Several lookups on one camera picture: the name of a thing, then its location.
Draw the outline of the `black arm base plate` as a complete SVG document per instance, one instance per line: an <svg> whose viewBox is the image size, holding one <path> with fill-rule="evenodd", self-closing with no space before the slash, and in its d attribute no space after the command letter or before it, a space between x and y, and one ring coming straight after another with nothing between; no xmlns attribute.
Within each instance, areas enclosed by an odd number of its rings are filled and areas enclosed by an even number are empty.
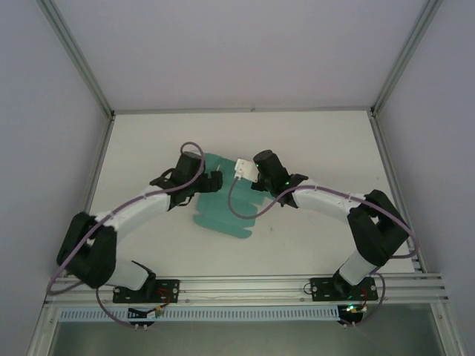
<svg viewBox="0 0 475 356"><path fill-rule="evenodd" d="M179 293L179 280L154 279L146 281L138 290L117 286L113 293L113 303L177 303Z"/></svg>
<svg viewBox="0 0 475 356"><path fill-rule="evenodd" d="M310 280L310 290L314 302L324 301L376 301L379 298L376 282L365 277L358 285L352 286L344 280L333 277L314 277Z"/></svg>

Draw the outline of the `aluminium frame post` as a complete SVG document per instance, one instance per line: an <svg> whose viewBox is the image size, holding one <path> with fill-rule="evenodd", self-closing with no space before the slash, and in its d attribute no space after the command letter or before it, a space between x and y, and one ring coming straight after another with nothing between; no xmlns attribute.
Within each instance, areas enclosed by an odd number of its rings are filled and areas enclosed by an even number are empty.
<svg viewBox="0 0 475 356"><path fill-rule="evenodd" d="M371 106L371 113L377 117L384 106L387 104L391 94L397 86L402 74L413 58L418 46L420 45L424 35L430 27L435 15L443 4L444 0L425 0L424 6L418 15L414 25L412 26L409 35L402 45L399 54L396 57L393 66L387 75L384 84L381 87L373 105Z"/></svg>
<svg viewBox="0 0 475 356"><path fill-rule="evenodd" d="M106 99L96 76L94 75L87 59L85 58L78 42L75 40L64 16L61 14L54 0L35 0L40 10L43 12L48 24L53 29L56 37L62 44L66 54L81 76L92 97L98 104L100 110L107 120L114 120L114 110Z"/></svg>

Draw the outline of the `aluminium mounting rail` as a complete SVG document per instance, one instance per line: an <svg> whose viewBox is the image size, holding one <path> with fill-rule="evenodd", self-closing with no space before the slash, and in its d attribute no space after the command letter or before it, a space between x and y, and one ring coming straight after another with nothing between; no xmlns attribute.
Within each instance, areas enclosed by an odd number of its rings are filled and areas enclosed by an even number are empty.
<svg viewBox="0 0 475 356"><path fill-rule="evenodd" d="M294 306L313 304L309 279L305 274L282 276L178 277L180 281L175 306ZM360 298L369 298L371 291L386 303L446 303L448 292L438 274L384 274L375 278L375 286ZM47 307L95 306L100 299L114 306L116 289L103 286L99 292L78 286L64 294L49 294Z"/></svg>

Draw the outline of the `teal cloth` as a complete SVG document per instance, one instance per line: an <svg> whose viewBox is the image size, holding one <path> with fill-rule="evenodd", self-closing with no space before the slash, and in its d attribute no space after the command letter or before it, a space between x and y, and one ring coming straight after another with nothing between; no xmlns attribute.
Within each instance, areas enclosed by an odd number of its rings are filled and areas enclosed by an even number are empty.
<svg viewBox="0 0 475 356"><path fill-rule="evenodd" d="M223 174L222 188L216 193L200 194L195 205L197 213L194 223L208 230L226 234L238 239L252 236L255 220L243 220L236 217L228 205L228 194L234 181L235 162L217 154L206 153L206 172L211 173L220 165ZM251 182L245 179L237 181L232 192L232 207L239 214L251 216L258 213L264 200L270 195L251 189Z"/></svg>

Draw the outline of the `aluminium table edge rail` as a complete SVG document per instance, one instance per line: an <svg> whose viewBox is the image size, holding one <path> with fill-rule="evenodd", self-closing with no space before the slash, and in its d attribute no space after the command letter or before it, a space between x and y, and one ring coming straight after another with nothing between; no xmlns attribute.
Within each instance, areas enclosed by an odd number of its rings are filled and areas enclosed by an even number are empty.
<svg viewBox="0 0 475 356"><path fill-rule="evenodd" d="M390 186L390 191L391 194L394 198L395 201L395 206L398 209L399 213L401 214L402 218L404 221L409 225L412 231L414 231L413 224L410 218L410 215L407 210L407 206L405 204L404 198L402 196L402 192L399 187L398 180L396 178L396 169L394 167L394 164L392 162L391 156L390 156L390 151L387 146L387 143L385 142L384 135L382 133L380 124L377 120L376 115L370 111L368 113L369 121L370 121L370 126L373 131L373 135L376 141L376 145L379 150L379 154L381 157L381 161L384 166L384 171L387 176L388 184ZM421 255L420 251L420 243L417 242L417 244L414 244L412 240L409 240L407 242L408 248L410 252L415 252L417 251L417 254L413 257L411 257L411 261L413 262L413 265L415 266L415 270L419 273L425 273L426 272L426 265L424 261L424 256Z"/></svg>
<svg viewBox="0 0 475 356"><path fill-rule="evenodd" d="M274 112L320 112L320 111L371 111L370 106L326 106L326 107L248 107L248 108L173 108L173 109L142 109L115 110L114 115L157 115L157 114L198 114L198 113L274 113Z"/></svg>
<svg viewBox="0 0 475 356"><path fill-rule="evenodd" d="M111 228L101 226L98 223L101 220L98 216L89 214L113 126L114 121L110 121L101 144L87 194L86 210L79 212L71 220L56 257L57 264L68 274L94 288L111 276L115 264L114 257L108 257L104 263L100 261L106 254L115 253L114 243L117 240L115 233Z"/></svg>

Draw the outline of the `grey metal lower panel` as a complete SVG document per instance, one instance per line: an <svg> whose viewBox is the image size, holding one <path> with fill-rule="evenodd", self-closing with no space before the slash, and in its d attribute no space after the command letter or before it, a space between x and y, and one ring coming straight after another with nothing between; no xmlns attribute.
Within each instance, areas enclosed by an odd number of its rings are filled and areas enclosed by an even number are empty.
<svg viewBox="0 0 475 356"><path fill-rule="evenodd" d="M441 305L389 305L363 326L330 321L171 321L147 331L47 310L27 356L475 356Z"/></svg>

